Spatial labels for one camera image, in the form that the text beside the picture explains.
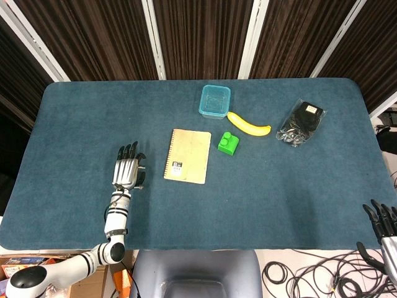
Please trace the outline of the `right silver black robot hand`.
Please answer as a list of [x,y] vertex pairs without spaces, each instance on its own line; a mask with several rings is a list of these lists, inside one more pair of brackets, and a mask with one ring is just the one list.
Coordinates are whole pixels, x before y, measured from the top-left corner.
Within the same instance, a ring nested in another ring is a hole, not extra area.
[[371,221],[383,262],[371,257],[362,242],[357,242],[356,246],[362,259],[372,268],[387,275],[396,286],[396,207],[388,207],[374,199],[371,200],[371,204],[375,209],[367,204],[363,204],[362,207]]

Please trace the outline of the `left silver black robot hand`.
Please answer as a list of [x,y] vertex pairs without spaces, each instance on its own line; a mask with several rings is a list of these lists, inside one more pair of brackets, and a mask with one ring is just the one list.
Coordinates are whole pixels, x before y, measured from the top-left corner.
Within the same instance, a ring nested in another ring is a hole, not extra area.
[[146,173],[141,160],[146,158],[144,153],[137,153],[138,142],[122,146],[117,153],[112,185],[116,190],[143,189]]

